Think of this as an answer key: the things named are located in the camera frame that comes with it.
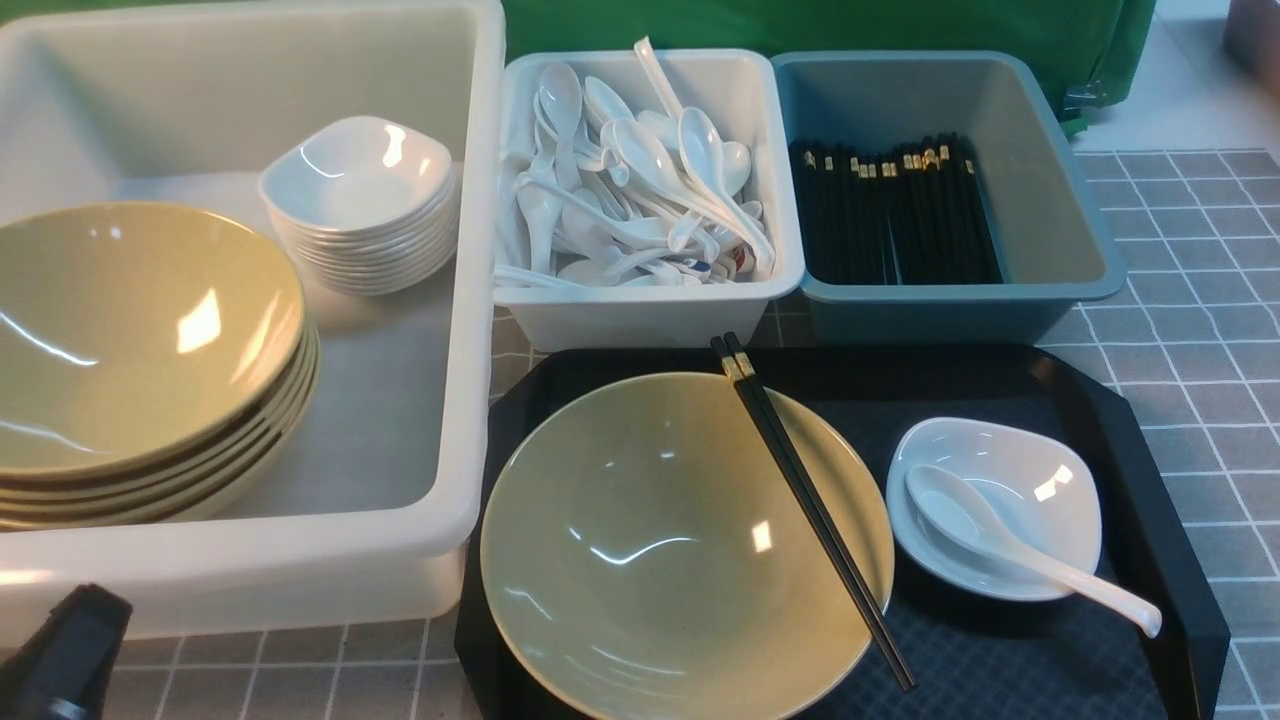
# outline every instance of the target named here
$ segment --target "blue plastic container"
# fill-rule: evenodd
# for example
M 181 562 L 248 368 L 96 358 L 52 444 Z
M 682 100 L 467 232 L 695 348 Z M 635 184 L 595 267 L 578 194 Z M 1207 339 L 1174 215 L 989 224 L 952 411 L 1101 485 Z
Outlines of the blue plastic container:
M 943 132 L 977 149 L 1005 284 L 800 288 L 819 342 L 1038 341 L 1073 305 L 1120 292 L 1125 265 L 1030 70 L 1000 53 L 773 58 L 787 141 L 884 152 Z

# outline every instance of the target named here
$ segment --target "green bag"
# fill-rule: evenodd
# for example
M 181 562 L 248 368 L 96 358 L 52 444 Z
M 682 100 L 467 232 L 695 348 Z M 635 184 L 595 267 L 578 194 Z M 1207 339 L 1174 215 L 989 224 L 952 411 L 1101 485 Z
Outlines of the green bag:
M 1120 102 L 1156 0 L 503 0 L 508 61 L 530 53 L 658 47 L 998 50 L 1030 65 L 1068 132 Z

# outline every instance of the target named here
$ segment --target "white plastic container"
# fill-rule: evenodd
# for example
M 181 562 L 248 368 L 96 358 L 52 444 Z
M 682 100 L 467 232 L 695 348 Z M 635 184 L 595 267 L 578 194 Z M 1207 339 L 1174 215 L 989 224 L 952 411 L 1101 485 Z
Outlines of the white plastic container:
M 773 274 L 755 282 L 701 287 L 494 288 L 494 304 L 511 310 L 538 350 L 575 347 L 703 347 L 710 337 L 733 331 L 751 337 L 769 300 L 790 293 L 804 275 L 804 249 L 787 141 L 773 68 L 746 50 L 659 51 L 658 60 L 681 102 L 707 111 L 728 141 L 751 150 L 746 200 L 764 206 L 765 232 L 777 250 Z M 538 76 L 549 63 L 570 64 L 580 78 L 595 76 L 632 111 L 662 111 L 658 96 L 631 51 L 547 53 L 507 65 L 502 88 L 502 154 L 531 154 L 532 99 Z M 524 220 L 512 195 L 515 172 L 499 172 L 499 261 L 503 238 L 526 242 Z
M 259 173 L 349 115 L 396 119 L 465 161 L 456 265 L 385 300 L 305 278 L 316 398 L 220 519 L 0 534 L 0 647 L 87 582 L 134 603 L 133 637 L 421 618 L 457 601 L 485 455 L 504 51 L 497 0 L 227 3 L 0 28 L 0 223 L 159 199 L 270 233 Z

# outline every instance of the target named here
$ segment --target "yellow ceramic bowl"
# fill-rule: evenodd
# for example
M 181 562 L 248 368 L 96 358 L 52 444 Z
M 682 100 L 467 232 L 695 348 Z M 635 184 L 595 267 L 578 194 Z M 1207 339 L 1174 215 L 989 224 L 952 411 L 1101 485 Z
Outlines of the yellow ceramic bowl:
M 204 210 L 0 228 L 0 478 L 83 479 L 215 432 L 284 368 L 302 315 L 288 258 Z
M 893 538 L 876 482 L 831 425 L 772 397 L 887 606 Z M 598 717 L 788 716 L 870 643 L 721 375 L 645 375 L 559 410 L 503 469 L 480 543 L 512 652 Z
M 288 366 L 262 397 L 218 434 L 137 470 L 101 475 L 86 483 L 0 486 L 0 527 L 6 520 L 87 520 L 157 502 L 216 474 L 278 432 L 319 364 L 314 327 L 303 331 Z
M 77 502 L 74 511 L 0 512 L 0 532 L 202 520 L 218 512 L 266 475 L 302 421 L 317 387 L 320 354 L 316 340 L 314 331 L 303 337 L 305 356 L 294 364 L 288 386 L 280 388 L 275 413 L 253 438 L 180 478 L 122 496 Z

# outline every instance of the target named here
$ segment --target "black serving tray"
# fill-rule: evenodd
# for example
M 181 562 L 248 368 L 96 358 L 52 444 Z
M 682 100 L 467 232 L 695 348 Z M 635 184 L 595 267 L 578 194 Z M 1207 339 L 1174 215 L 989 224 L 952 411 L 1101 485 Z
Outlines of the black serving tray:
M 901 436 L 937 415 L 1069 445 L 1098 484 L 1100 574 L 1165 614 L 1164 632 L 1148 641 L 1078 596 L 1011 603 L 961 592 L 899 550 L 887 623 L 920 688 L 902 694 L 873 650 L 801 717 L 1212 717 L 1230 633 L 1124 398 L 1020 346 L 753 350 L 751 361 L 765 384 L 840 430 L 882 484 Z M 719 364 L 709 350 L 585 350 L 544 360 L 490 410 L 481 502 L 516 446 L 552 413 L 612 382 L 673 370 L 719 373 Z M 467 552 L 454 642 L 486 720 L 582 717 L 503 643 L 480 580 L 479 539 Z

